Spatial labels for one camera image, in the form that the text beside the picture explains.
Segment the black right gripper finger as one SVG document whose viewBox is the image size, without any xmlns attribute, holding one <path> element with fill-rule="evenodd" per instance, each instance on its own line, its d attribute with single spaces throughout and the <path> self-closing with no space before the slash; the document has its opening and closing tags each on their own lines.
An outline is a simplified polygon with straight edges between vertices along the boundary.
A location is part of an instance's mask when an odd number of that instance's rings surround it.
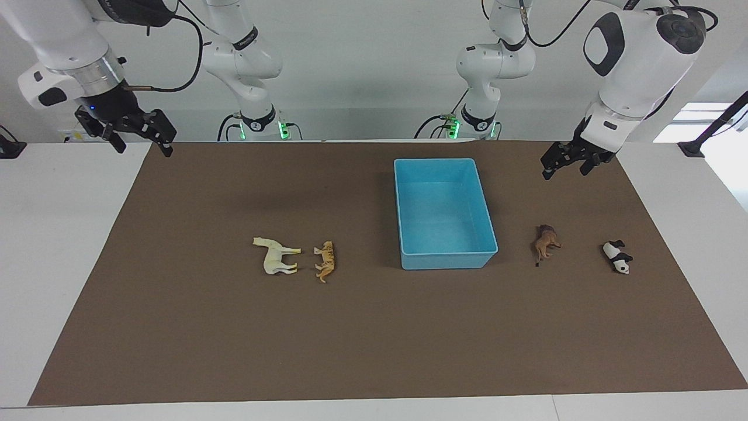
<svg viewBox="0 0 748 421">
<path fill-rule="evenodd" d="M 153 110 L 153 129 L 157 133 L 154 140 L 155 144 L 165 157 L 170 157 L 173 153 L 171 144 L 177 131 L 162 110 Z"/>
<path fill-rule="evenodd" d="M 115 131 L 115 127 L 112 123 L 99 122 L 86 111 L 86 107 L 84 106 L 77 107 L 77 110 L 75 110 L 75 117 L 89 136 L 102 139 L 114 147 L 118 154 L 123 154 L 126 149 L 126 144 Z"/>
</svg>

